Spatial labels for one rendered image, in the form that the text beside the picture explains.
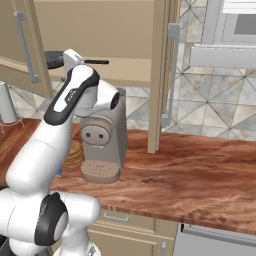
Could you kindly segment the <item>silver dishwasher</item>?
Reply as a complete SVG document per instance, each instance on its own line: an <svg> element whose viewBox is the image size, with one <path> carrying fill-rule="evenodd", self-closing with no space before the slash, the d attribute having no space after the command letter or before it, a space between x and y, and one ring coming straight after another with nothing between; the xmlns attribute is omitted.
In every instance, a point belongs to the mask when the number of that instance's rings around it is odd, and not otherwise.
<svg viewBox="0 0 256 256"><path fill-rule="evenodd" d="M256 256L256 235L179 223L174 256Z"/></svg>

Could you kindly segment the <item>beige cabinet door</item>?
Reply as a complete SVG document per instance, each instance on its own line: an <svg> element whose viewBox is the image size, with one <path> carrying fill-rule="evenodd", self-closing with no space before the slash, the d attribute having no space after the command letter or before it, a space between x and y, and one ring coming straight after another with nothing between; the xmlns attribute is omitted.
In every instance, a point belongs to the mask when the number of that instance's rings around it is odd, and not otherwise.
<svg viewBox="0 0 256 256"><path fill-rule="evenodd" d="M15 12L26 15L22 28L33 72L40 77L39 83L30 81ZM0 0L0 80L45 98L53 95L33 0Z"/></svg>
<svg viewBox="0 0 256 256"><path fill-rule="evenodd" d="M168 99L169 72L174 43L168 38L168 24L177 23L180 0L154 0L148 149L156 153L160 146L161 119Z"/></svg>

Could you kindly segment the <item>silver microwave oven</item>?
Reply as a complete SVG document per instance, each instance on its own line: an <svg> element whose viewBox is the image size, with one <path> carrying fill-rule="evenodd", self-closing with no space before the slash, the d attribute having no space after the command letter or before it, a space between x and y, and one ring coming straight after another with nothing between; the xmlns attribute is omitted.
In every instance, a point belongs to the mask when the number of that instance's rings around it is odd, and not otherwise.
<svg viewBox="0 0 256 256"><path fill-rule="evenodd" d="M207 0L200 44L190 65L256 69L256 0Z"/></svg>

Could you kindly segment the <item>beige drawer front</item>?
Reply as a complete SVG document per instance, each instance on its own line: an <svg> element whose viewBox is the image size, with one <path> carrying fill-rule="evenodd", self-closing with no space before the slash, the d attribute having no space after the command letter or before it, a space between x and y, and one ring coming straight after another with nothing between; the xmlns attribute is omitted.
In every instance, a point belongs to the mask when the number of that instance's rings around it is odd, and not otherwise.
<svg viewBox="0 0 256 256"><path fill-rule="evenodd" d="M108 221L103 219L104 212L107 212L110 216L125 218L129 217L128 223L120 223L114 221ZM130 213L122 213L111 210L102 209L97 224L105 224L110 227L120 227L127 230L134 230L138 232L144 232L153 235L173 237L176 234L177 223L169 220L162 220L148 216L134 215Z"/></svg>

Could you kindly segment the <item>grey coffee machine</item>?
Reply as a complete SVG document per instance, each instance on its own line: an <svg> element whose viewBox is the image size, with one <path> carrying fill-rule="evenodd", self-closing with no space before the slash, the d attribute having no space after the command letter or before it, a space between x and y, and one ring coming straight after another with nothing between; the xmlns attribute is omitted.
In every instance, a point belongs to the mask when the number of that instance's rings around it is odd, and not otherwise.
<svg viewBox="0 0 256 256"><path fill-rule="evenodd" d="M120 99L113 110L99 111L80 122L80 137L85 161L82 178L96 184L116 182L128 147L126 124L126 91L118 89Z"/></svg>

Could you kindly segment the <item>beige wall cabinet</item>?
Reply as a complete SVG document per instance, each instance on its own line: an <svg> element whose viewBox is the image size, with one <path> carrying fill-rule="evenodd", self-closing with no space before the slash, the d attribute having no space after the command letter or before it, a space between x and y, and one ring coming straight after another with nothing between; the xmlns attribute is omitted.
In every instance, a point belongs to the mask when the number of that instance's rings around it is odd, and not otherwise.
<svg viewBox="0 0 256 256"><path fill-rule="evenodd" d="M153 0L34 0L43 47L72 49L107 60L101 78L125 87L149 87Z"/></svg>

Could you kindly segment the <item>brown stack of round discs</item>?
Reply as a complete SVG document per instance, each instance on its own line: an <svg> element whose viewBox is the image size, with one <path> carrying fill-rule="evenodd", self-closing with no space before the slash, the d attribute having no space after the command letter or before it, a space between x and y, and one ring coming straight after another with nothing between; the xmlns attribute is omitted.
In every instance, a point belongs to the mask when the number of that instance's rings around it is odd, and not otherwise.
<svg viewBox="0 0 256 256"><path fill-rule="evenodd" d="M73 140L71 142L70 151L68 153L68 157L64 162L63 166L65 168L77 168L84 161L83 147L79 141Z"/></svg>

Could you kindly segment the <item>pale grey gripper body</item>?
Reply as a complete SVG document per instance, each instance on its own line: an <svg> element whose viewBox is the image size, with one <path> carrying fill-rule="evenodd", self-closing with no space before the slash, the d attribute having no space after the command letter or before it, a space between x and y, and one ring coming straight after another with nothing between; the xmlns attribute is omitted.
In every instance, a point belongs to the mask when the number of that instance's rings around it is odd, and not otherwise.
<svg viewBox="0 0 256 256"><path fill-rule="evenodd" d="M93 108L77 107L74 111L74 114L78 117L85 118L91 116L95 112L96 110Z"/></svg>

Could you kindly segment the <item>beige base cupboard door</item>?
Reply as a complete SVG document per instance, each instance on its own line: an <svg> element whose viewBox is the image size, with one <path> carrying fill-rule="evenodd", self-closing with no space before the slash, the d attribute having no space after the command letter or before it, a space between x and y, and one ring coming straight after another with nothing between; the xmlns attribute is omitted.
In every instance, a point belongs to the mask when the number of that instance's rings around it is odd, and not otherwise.
<svg viewBox="0 0 256 256"><path fill-rule="evenodd" d="M96 230L90 230L89 236L102 256L160 256L161 242L167 242L166 256L173 255L173 239L135 232L112 234Z"/></svg>

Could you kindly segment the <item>black pan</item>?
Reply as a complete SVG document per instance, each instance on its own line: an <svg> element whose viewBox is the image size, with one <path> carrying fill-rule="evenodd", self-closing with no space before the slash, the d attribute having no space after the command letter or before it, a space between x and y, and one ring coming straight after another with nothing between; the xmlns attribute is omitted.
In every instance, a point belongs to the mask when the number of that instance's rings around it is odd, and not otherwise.
<svg viewBox="0 0 256 256"><path fill-rule="evenodd" d="M45 57L46 57L47 68L49 70L57 69L57 68L64 66L64 59L63 59L62 51L46 51ZM108 60L86 59L86 60L83 60L83 63L108 65L109 61Z"/></svg>

